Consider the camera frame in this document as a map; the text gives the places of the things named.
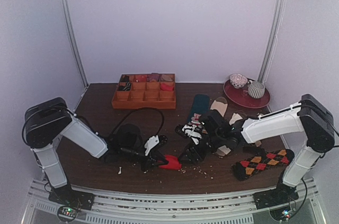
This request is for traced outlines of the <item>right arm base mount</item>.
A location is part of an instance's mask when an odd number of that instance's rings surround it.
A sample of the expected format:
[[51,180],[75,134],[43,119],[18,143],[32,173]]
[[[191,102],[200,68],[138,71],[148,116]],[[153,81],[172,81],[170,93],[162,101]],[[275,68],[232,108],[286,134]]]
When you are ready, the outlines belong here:
[[282,189],[274,188],[253,194],[256,208],[269,209],[270,216],[279,222],[288,221],[296,207],[296,200],[299,195],[295,188]]

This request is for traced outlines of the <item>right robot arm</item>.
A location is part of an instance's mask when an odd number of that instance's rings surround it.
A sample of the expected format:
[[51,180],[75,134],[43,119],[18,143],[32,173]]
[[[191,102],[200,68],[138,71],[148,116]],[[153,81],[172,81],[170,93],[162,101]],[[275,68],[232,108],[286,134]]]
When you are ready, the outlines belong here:
[[304,132],[307,140],[298,154],[290,149],[275,152],[257,149],[254,157],[232,166],[235,177],[244,181],[271,166],[285,165],[286,169],[279,179],[280,185],[271,195],[272,200],[279,204],[292,195],[292,188],[316,162],[336,147],[335,136],[338,135],[330,111],[310,94],[303,95],[299,102],[285,109],[240,119],[233,124],[217,110],[210,110],[199,115],[196,122],[178,125],[175,131],[181,137],[191,139],[180,157],[186,157],[192,163],[204,160],[207,151],[215,153],[220,147],[233,150],[263,139]]

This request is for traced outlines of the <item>wooden divided organizer tray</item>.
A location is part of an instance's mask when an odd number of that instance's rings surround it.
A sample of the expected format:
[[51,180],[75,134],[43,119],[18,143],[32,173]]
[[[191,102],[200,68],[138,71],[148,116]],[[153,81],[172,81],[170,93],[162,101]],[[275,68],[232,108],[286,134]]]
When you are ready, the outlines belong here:
[[[119,91],[122,82],[132,82],[130,91]],[[160,83],[173,82],[175,75],[169,73],[121,75],[111,104],[114,109],[135,110],[152,107],[161,110],[176,109],[176,91],[162,91]]]

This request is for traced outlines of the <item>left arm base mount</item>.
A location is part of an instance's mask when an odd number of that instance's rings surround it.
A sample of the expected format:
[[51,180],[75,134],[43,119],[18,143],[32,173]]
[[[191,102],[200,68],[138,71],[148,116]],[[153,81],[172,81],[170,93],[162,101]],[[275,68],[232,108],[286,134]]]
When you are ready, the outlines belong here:
[[70,193],[57,194],[49,192],[48,200],[60,204],[57,217],[62,222],[74,221],[82,210],[91,210],[94,203],[94,194],[74,191]]

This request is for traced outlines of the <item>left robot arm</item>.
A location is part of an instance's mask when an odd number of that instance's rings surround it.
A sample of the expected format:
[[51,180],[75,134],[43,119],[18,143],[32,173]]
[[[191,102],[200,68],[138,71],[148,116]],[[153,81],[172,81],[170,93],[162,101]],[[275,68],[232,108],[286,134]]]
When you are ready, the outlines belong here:
[[63,204],[71,205],[76,201],[76,193],[68,187],[67,175],[53,145],[57,137],[72,141],[104,162],[111,162],[119,155],[136,158],[143,172],[168,164],[159,152],[167,143],[166,136],[156,132],[143,141],[140,129],[125,120],[123,117],[108,136],[103,136],[83,116],[72,112],[63,98],[57,97],[26,110],[21,137],[33,151],[50,186],[56,189],[56,197]]

